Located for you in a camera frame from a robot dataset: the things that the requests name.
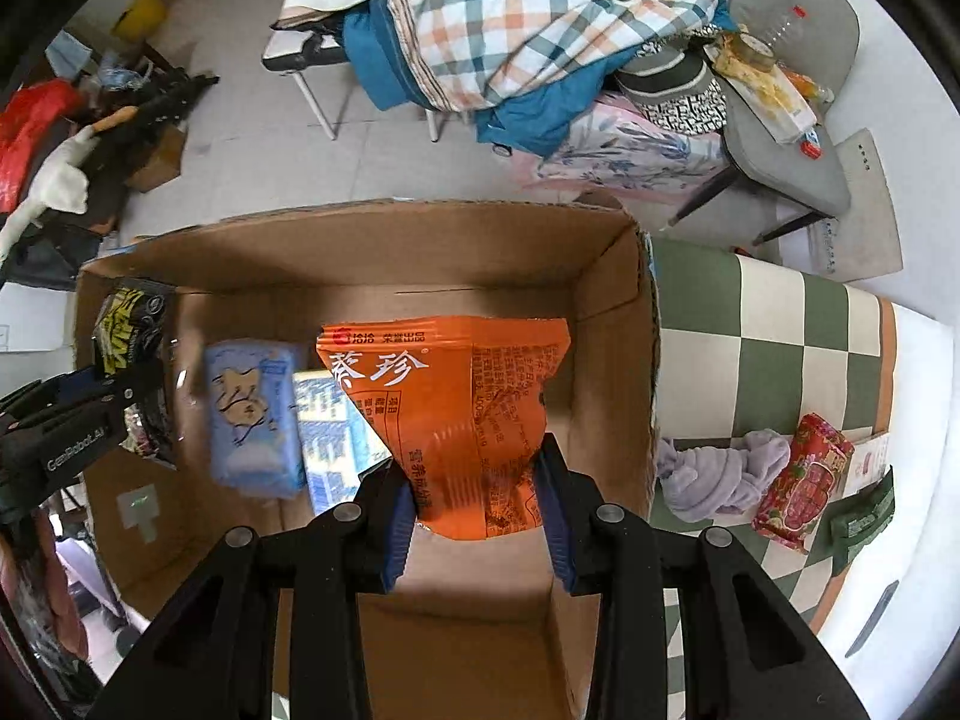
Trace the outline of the white blue tissue pack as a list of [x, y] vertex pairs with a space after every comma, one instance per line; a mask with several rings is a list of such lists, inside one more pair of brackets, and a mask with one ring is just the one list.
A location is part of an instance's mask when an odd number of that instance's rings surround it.
[[361, 478], [391, 452], [329, 371], [293, 376], [302, 465], [316, 515], [358, 493]]

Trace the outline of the black yellow wipes pack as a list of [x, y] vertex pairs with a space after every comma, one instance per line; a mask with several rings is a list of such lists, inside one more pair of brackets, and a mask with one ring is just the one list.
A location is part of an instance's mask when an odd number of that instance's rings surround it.
[[94, 366], [121, 384], [122, 447], [164, 468], [176, 468], [164, 351], [172, 294], [169, 284], [124, 278], [101, 302], [91, 335]]

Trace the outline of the orange snack pack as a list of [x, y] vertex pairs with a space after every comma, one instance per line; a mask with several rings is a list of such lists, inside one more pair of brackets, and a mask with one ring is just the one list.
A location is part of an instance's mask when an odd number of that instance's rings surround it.
[[420, 317], [327, 325], [325, 369], [402, 466], [425, 527], [478, 541], [539, 527], [532, 463], [563, 319]]

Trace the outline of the light blue tissue pack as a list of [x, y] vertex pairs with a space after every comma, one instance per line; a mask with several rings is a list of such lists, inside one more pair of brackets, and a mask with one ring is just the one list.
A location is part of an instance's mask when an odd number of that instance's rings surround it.
[[203, 351], [213, 479], [251, 497], [295, 499], [306, 486], [295, 374], [304, 349], [228, 340]]

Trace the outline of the red floral wipes pack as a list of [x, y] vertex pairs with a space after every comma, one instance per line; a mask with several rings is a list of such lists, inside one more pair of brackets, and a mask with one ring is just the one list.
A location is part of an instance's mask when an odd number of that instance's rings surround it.
[[752, 527], [784, 548], [805, 554], [805, 538], [846, 476], [854, 445], [822, 416], [809, 413], [800, 420], [789, 449], [788, 465], [761, 498]]

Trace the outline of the green snack pack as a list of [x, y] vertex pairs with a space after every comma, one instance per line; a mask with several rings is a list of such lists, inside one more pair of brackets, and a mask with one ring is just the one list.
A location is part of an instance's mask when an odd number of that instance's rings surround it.
[[893, 470], [869, 489], [853, 497], [849, 511], [830, 520], [832, 576], [843, 574], [867, 544], [871, 544], [895, 517]]

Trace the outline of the lavender cloth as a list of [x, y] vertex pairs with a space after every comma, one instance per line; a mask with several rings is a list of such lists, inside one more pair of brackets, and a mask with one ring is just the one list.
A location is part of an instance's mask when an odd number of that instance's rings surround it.
[[727, 447], [679, 449], [661, 439], [656, 475], [667, 509], [683, 522], [698, 522], [757, 505], [789, 458], [791, 441], [770, 429], [752, 431]]

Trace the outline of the open cardboard box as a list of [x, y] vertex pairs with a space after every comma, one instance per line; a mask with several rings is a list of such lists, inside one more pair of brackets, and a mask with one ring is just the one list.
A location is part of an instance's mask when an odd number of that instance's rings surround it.
[[[155, 617], [228, 528], [308, 522], [304, 499], [215, 483], [202, 356], [221, 340], [311, 346], [325, 325], [426, 316], [562, 317], [571, 346], [545, 388], [566, 463], [646, 514], [659, 325], [646, 242], [623, 211], [519, 202], [370, 202], [244, 216], [88, 263], [76, 359], [125, 277], [171, 284], [178, 463], [114, 450], [86, 472], [94, 538], [122, 600]], [[451, 541], [416, 530], [395, 590], [359, 603], [381, 718], [578, 718], [599, 605], [556, 582], [537, 530]]]

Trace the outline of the black stroller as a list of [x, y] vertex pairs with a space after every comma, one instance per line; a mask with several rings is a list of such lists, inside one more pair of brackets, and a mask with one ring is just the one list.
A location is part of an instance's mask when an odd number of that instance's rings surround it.
[[75, 114], [52, 124], [34, 151], [20, 203], [28, 195], [29, 184], [52, 151], [83, 127], [93, 125], [124, 106], [135, 106], [137, 114], [127, 124], [99, 135], [99, 142], [82, 165], [89, 179], [86, 211], [83, 215], [47, 210], [28, 227], [2, 262], [2, 281], [28, 288], [71, 291], [83, 263], [98, 254], [104, 236], [124, 210], [132, 188], [125, 179], [146, 158], [160, 138], [166, 124], [183, 121], [206, 88], [220, 81], [217, 75], [189, 75], [181, 67], [145, 80], [140, 86], [126, 86], [107, 96], [105, 110], [94, 110], [82, 94], [83, 105]]

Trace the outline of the white goose plush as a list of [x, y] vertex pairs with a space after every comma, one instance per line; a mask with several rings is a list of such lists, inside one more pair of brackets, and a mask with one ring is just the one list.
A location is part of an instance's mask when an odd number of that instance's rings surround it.
[[83, 127], [47, 156], [29, 184], [28, 195], [3, 223], [2, 262], [8, 260], [28, 227], [36, 223], [47, 210], [72, 215], [85, 213], [89, 179], [82, 171], [83, 163], [93, 153], [101, 133], [127, 124], [135, 114], [135, 106], [121, 107], [114, 114]]

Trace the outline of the small brown cardboard box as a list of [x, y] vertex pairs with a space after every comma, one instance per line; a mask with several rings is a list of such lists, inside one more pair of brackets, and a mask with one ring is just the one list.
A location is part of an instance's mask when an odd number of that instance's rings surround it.
[[146, 193], [177, 179], [181, 175], [185, 140], [181, 127], [166, 124], [146, 158], [125, 179], [125, 185], [135, 192]]

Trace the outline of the white card box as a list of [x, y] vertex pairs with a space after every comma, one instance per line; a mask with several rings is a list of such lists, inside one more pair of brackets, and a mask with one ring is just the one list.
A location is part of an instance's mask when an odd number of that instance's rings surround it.
[[839, 488], [841, 499], [862, 493], [884, 479], [889, 468], [889, 440], [889, 434], [880, 433], [854, 444], [850, 465]]

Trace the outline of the red plastic bag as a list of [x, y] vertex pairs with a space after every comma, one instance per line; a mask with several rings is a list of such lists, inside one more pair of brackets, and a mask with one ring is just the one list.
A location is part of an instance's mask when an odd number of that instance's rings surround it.
[[0, 206], [9, 215], [20, 203], [34, 151], [62, 117], [80, 109], [83, 98], [64, 78], [18, 89], [3, 109], [0, 132]]

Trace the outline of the blue smartphone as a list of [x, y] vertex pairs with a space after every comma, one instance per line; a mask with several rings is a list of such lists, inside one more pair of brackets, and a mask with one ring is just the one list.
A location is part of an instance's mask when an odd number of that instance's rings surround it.
[[887, 606], [889, 606], [890, 600], [892, 600], [892, 596], [895, 595], [896, 590], [898, 590], [898, 585], [900, 585], [900, 582], [894, 580], [885, 587], [882, 595], [878, 597], [874, 609], [871, 611], [871, 614], [869, 614], [869, 617], [867, 617], [866, 622], [864, 622], [861, 631], [857, 633], [853, 642], [851, 642], [850, 648], [846, 650], [844, 654], [846, 658], [851, 658], [851, 656], [856, 655], [856, 653], [866, 645], [867, 640], [869, 640], [869, 637], [871, 637], [874, 632], [875, 626], [877, 626], [882, 616], [884, 616], [885, 610]]

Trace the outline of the floral pink cloth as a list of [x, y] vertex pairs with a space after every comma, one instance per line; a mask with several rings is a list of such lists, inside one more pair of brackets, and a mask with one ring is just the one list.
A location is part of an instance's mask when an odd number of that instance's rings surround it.
[[525, 188], [605, 190], [617, 199], [679, 206], [731, 165], [719, 133], [662, 130], [621, 94], [604, 93], [571, 124], [548, 158], [516, 151], [512, 175]]

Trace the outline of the blue quilt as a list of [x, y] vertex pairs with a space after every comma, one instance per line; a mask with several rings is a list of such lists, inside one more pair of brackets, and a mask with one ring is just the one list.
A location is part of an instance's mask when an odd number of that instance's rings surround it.
[[478, 140], [548, 156], [638, 50], [731, 23], [726, 0], [368, 0], [342, 43], [379, 109], [468, 112]]

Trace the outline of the flat cardboard piece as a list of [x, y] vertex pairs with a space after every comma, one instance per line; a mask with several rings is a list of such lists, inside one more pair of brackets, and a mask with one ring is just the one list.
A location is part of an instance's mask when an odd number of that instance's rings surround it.
[[809, 229], [812, 268], [840, 283], [903, 270], [900, 232], [874, 135], [861, 128], [836, 147], [851, 193], [850, 210]]

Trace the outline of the yellow bucket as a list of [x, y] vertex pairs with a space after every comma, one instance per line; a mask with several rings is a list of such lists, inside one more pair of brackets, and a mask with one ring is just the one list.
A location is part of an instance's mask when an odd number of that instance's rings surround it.
[[148, 41], [167, 18], [163, 0], [133, 0], [121, 18], [110, 28], [110, 34], [130, 44]]

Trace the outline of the black white patterned bag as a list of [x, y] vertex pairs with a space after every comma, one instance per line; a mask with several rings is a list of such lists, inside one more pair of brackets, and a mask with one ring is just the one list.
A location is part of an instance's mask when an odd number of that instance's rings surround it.
[[646, 44], [613, 73], [620, 93], [662, 130], [706, 135], [727, 124], [726, 96], [703, 55], [670, 43]]

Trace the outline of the small red object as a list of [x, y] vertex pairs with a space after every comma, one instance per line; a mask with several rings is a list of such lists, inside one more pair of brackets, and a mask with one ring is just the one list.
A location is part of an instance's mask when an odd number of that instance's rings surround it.
[[800, 153], [804, 154], [809, 160], [820, 160], [822, 158], [823, 148], [820, 137], [815, 128], [802, 133], [799, 138]]

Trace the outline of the white folding chair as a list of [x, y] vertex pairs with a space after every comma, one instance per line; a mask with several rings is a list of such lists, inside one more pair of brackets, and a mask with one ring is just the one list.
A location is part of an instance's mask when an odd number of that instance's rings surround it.
[[320, 107], [304, 72], [314, 67], [349, 65], [377, 109], [415, 104], [425, 115], [430, 142], [439, 142], [438, 109], [416, 91], [381, 7], [361, 4], [345, 13], [306, 21], [292, 28], [282, 28], [275, 21], [260, 63], [270, 73], [288, 75], [295, 80], [331, 140], [337, 138], [337, 129]]

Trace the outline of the white yellow box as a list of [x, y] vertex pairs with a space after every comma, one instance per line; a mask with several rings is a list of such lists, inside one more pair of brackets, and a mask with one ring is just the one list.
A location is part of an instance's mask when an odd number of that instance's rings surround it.
[[814, 110], [778, 67], [758, 71], [729, 47], [708, 50], [715, 72], [736, 90], [766, 132], [780, 145], [794, 143], [818, 124]]

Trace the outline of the plaid blanket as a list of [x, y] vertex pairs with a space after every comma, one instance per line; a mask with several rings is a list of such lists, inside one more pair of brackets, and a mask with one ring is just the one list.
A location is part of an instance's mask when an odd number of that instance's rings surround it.
[[416, 91], [460, 112], [703, 28], [721, 0], [386, 0], [386, 8]]

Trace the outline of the tape roll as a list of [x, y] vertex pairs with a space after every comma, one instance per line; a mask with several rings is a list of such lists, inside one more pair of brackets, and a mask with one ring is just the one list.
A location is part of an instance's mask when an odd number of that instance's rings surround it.
[[737, 59], [758, 71], [771, 71], [776, 67], [776, 55], [768, 44], [748, 32], [734, 32], [731, 50]]

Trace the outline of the plastic bottle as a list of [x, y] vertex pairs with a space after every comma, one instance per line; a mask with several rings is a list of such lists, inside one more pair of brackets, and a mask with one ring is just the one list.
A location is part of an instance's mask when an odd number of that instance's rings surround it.
[[773, 54], [781, 55], [785, 50], [802, 43], [805, 25], [807, 25], [807, 10], [800, 5], [793, 5], [789, 10], [776, 15], [770, 23], [766, 23], [758, 37]]

